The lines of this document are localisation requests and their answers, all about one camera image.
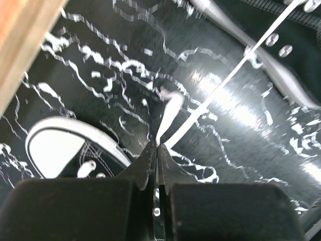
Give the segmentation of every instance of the black marble surface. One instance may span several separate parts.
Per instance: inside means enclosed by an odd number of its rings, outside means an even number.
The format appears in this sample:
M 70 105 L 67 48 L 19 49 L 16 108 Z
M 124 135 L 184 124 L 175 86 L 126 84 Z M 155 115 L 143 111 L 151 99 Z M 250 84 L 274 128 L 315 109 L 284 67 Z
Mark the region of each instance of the black marble surface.
M 37 176 L 24 146 L 37 121 L 62 115 L 113 130 L 134 160 L 161 122 L 157 88 L 185 96 L 165 142 L 244 52 L 182 0 L 70 0 L 51 33 L 0 120 L 1 202 Z M 289 104 L 246 63 L 173 147 L 174 159 L 201 182 L 273 183 L 302 217 L 321 196 L 320 114 Z

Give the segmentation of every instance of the marble pattern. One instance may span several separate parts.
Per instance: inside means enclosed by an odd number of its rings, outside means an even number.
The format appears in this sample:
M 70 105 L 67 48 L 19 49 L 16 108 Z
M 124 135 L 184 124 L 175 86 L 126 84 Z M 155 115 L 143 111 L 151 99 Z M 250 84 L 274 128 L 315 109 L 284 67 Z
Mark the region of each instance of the marble pattern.
M 87 122 L 134 161 L 156 137 L 161 87 L 185 98 L 165 142 L 243 53 L 184 0 L 70 0 L 0 120 L 0 200 L 37 177 L 24 147 L 37 121 Z M 202 183 L 273 183 L 302 216 L 321 196 L 320 114 L 289 104 L 248 62 L 170 152 Z

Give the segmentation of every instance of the wooden board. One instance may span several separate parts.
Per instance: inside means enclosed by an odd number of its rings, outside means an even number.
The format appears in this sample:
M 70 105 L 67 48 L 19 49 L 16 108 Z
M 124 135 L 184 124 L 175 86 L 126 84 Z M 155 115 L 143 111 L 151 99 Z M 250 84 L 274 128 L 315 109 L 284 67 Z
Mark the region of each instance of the wooden board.
M 0 0 L 0 118 L 68 0 Z

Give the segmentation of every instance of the sneaker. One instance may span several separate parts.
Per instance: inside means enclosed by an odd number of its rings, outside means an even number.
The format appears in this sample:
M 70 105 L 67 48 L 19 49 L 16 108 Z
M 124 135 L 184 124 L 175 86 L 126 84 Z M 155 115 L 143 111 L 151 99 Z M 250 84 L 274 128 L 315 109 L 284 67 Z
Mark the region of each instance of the sneaker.
M 191 0 L 245 47 L 254 46 L 293 0 Z M 289 100 L 321 108 L 321 0 L 305 0 L 255 52 Z
M 109 135 L 60 116 L 43 119 L 31 128 L 26 152 L 43 178 L 113 177 L 131 164 Z

